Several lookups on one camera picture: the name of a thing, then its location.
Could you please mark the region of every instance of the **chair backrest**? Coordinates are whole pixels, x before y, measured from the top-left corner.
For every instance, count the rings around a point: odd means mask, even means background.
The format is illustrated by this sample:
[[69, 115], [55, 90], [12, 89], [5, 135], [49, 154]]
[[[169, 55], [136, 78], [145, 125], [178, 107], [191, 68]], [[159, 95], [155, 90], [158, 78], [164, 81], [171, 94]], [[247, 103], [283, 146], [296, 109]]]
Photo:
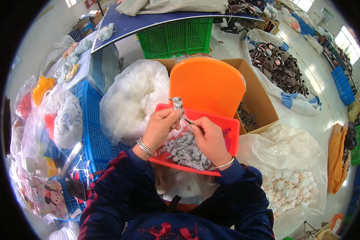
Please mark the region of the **chair backrest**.
[[181, 97], [185, 108], [232, 118], [244, 95], [243, 75], [212, 58], [189, 58], [170, 74], [169, 96]]

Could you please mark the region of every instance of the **yellow plastic bag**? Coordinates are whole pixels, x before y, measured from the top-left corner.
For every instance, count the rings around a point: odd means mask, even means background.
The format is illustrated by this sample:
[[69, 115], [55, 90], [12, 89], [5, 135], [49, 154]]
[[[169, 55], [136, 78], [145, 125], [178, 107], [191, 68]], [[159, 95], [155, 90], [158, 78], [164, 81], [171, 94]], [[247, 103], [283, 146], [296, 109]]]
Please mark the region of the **yellow plastic bag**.
[[350, 164], [350, 152], [343, 167], [342, 158], [344, 153], [344, 139], [346, 138], [348, 124], [341, 126], [336, 124], [328, 148], [328, 191], [336, 194], [344, 180], [348, 176]]
[[52, 90], [54, 85], [55, 85], [55, 79], [45, 78], [44, 76], [40, 77], [39, 83], [33, 89], [33, 101], [36, 106], [39, 106], [41, 104], [45, 92]]

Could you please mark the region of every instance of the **silver bangle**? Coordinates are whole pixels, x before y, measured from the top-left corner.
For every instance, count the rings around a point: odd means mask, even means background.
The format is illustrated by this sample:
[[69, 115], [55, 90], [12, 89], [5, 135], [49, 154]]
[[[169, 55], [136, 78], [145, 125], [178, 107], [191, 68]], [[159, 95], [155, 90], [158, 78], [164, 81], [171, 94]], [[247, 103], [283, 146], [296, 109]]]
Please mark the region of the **silver bangle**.
[[232, 160], [231, 160], [231, 161], [229, 161], [229, 162], [227, 162], [226, 164], [221, 165], [221, 166], [219, 166], [219, 167], [215, 167], [215, 168], [221, 168], [221, 167], [228, 166], [228, 165], [230, 165], [230, 164], [231, 164], [234, 160], [235, 160], [235, 157], [233, 157], [233, 158], [232, 158]]
[[149, 155], [151, 155], [153, 157], [157, 157], [156, 151], [154, 151], [154, 153], [149, 151], [149, 148], [143, 143], [143, 138], [142, 137], [139, 140], [137, 140], [137, 144], [141, 147], [141, 149], [143, 149]]

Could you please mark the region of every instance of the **plastic bottle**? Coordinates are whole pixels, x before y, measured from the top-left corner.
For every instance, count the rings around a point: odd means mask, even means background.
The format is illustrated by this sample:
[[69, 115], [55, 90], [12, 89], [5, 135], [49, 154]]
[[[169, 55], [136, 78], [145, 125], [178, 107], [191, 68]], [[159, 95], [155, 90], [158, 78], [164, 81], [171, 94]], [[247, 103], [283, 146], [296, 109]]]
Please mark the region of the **plastic bottle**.
[[25, 166], [27, 172], [37, 177], [53, 177], [60, 174], [60, 168], [56, 168], [54, 161], [50, 157], [37, 159], [26, 157]]

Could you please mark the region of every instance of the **green plastic crate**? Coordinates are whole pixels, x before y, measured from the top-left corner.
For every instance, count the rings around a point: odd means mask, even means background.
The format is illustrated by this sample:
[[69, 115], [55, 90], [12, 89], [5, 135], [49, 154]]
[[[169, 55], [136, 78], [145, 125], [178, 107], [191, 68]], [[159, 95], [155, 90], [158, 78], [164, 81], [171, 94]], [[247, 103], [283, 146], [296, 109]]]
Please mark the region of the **green plastic crate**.
[[213, 18], [168, 23], [137, 34], [145, 59], [209, 53]]
[[352, 165], [360, 164], [360, 125], [355, 127], [356, 130], [356, 147], [350, 152], [350, 163]]

